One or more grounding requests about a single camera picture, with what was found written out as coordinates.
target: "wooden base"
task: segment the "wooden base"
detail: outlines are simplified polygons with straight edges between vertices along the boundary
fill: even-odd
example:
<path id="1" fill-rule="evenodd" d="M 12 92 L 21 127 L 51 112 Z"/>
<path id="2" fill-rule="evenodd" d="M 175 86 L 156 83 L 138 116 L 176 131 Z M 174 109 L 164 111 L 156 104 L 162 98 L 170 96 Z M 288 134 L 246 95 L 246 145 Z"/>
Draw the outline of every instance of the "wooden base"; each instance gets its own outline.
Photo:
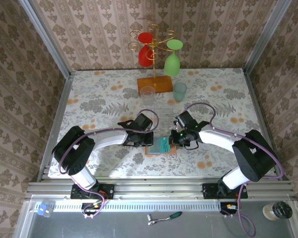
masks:
<path id="1" fill-rule="evenodd" d="M 167 93 L 173 91 L 172 81 L 170 76 L 159 76 L 155 78 L 156 84 L 154 85 L 154 77 L 151 78 L 138 78 L 138 93 L 145 86 L 151 86 L 155 89 L 155 93 Z"/>

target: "clear glass cup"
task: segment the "clear glass cup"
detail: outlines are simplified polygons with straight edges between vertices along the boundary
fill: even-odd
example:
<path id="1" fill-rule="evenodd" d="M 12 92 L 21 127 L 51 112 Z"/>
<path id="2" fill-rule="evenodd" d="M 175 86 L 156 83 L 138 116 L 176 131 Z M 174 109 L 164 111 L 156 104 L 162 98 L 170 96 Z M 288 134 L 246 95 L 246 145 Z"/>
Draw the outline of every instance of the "clear glass cup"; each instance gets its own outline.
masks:
<path id="1" fill-rule="evenodd" d="M 145 86 L 140 90 L 140 97 L 144 105 L 153 105 L 155 97 L 155 89 L 151 86 Z"/>
<path id="2" fill-rule="evenodd" d="M 182 102 L 186 92 L 187 85 L 185 83 L 176 83 L 173 85 L 173 98 L 175 101 Z"/>

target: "purple cable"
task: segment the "purple cable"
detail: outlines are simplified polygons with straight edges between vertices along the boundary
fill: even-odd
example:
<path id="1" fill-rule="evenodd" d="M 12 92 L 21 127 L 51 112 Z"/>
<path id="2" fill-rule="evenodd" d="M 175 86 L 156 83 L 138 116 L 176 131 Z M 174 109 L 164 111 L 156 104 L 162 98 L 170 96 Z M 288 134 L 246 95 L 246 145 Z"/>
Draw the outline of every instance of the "purple cable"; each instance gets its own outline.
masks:
<path id="1" fill-rule="evenodd" d="M 76 185 L 77 185 L 81 190 L 83 190 L 83 191 L 85 191 L 85 192 L 88 192 L 88 193 L 93 193 L 93 194 L 96 194 L 96 195 L 100 196 L 100 198 L 101 198 L 101 200 L 102 200 L 101 205 L 100 205 L 100 208 L 98 209 L 97 212 L 95 212 L 93 215 L 91 215 L 92 217 L 96 216 L 96 215 L 97 215 L 97 214 L 104 208 L 104 206 L 105 206 L 105 198 L 104 198 L 104 196 L 101 195 L 101 194 L 98 193 L 98 192 L 89 191 L 89 190 L 83 188 L 82 186 L 80 186 L 80 185 L 75 181 L 75 179 L 72 178 L 72 180 L 76 183 Z M 88 206 L 85 207 L 85 209 L 84 209 L 84 211 L 83 211 L 83 214 L 84 214 L 84 215 L 85 215 L 85 211 L 86 211 L 87 209 L 88 209 Z"/>
<path id="2" fill-rule="evenodd" d="M 62 175 L 65 175 L 66 174 L 66 171 L 65 172 L 62 172 L 61 171 L 61 166 L 62 166 L 62 163 L 65 159 L 65 157 L 68 155 L 68 153 L 70 152 L 70 150 L 80 141 L 82 140 L 84 137 L 86 136 L 89 136 L 89 135 L 95 135 L 95 134 L 98 134 L 98 133 L 103 133 L 103 132 L 107 132 L 107 131 L 115 131 L 115 130 L 122 130 L 122 131 L 132 131 L 132 132 L 137 132 L 137 133 L 143 133 L 143 134 L 146 134 L 146 133 L 150 133 L 150 132 L 153 132 L 159 125 L 159 117 L 157 115 L 157 113 L 155 113 L 153 110 L 150 110 L 150 109 L 143 109 L 141 110 L 137 116 L 143 112 L 143 111 L 148 111 L 148 112 L 151 112 L 153 113 L 156 117 L 157 117 L 157 124 L 155 125 L 155 127 L 152 129 L 152 130 L 146 130 L 146 131 L 141 131 L 141 130 L 132 130 L 132 129 L 125 129 L 125 128 L 106 128 L 106 129 L 102 129 L 102 130 L 97 130 L 97 131 L 93 131 L 93 132 L 89 132 L 87 134 L 84 134 L 82 136 L 80 136 L 78 139 L 76 139 L 72 145 L 70 145 L 70 147 L 65 151 L 65 153 L 63 154 L 63 156 L 61 157 L 60 161 L 59 161 L 59 167 L 58 167 L 58 170 L 59 170 L 59 173 L 62 174 Z"/>
<path id="3" fill-rule="evenodd" d="M 210 104 L 208 103 L 193 103 L 191 105 L 189 105 L 188 107 L 186 107 L 184 109 L 184 111 L 187 111 L 190 107 L 194 106 L 194 105 L 206 105 L 210 108 L 212 108 L 213 110 L 213 115 L 210 119 L 210 126 L 212 127 L 212 129 L 214 131 L 217 131 L 217 132 L 220 132 L 220 133 L 223 133 L 223 134 L 226 134 L 226 135 L 230 135 L 230 136 L 235 136 L 235 137 L 238 137 L 238 138 L 241 138 L 241 139 L 245 139 L 247 140 L 248 142 L 252 143 L 253 145 L 257 146 L 258 148 L 260 148 L 261 150 L 263 150 L 266 154 L 268 154 L 276 163 L 276 165 L 279 167 L 279 170 L 280 170 L 280 174 L 278 176 L 264 176 L 263 178 L 265 179 L 281 179 L 283 176 L 284 176 L 284 169 L 283 169 L 283 166 L 282 164 L 278 161 L 278 159 L 269 151 L 267 150 L 265 147 L 261 146 L 260 144 L 258 144 L 257 142 L 243 136 L 243 135 L 239 135 L 239 134 L 236 134 L 236 133 L 233 133 L 233 132 L 230 132 L 230 131 L 226 131 L 226 130 L 221 130 L 221 129 L 217 129 L 215 128 L 213 125 L 212 125 L 212 121 L 214 119 L 214 117 L 216 116 L 216 111 L 215 111 L 215 108 L 213 106 L 211 106 Z M 248 218 L 247 216 L 245 215 L 242 215 L 240 213 L 240 199 L 241 199 L 241 195 L 242 195 L 242 191 L 243 191 L 243 188 L 244 188 L 244 184 L 242 184 L 242 186 L 240 187 L 240 190 L 239 190 L 239 194 L 238 194 L 238 199 L 237 199 L 237 211 L 238 211 L 238 215 L 234 214 L 234 216 L 238 216 L 239 218 L 239 222 L 240 222 L 240 225 L 242 226 L 242 229 L 243 231 L 249 236 L 249 237 L 255 237 L 256 236 L 256 228 L 255 228 L 255 225 L 254 223 L 252 222 L 252 220 L 250 220 L 250 218 Z M 250 224 L 252 224 L 252 226 L 254 227 L 254 234 L 250 234 L 246 231 L 245 227 L 244 227 L 244 224 L 242 222 L 242 217 L 245 218 Z"/>

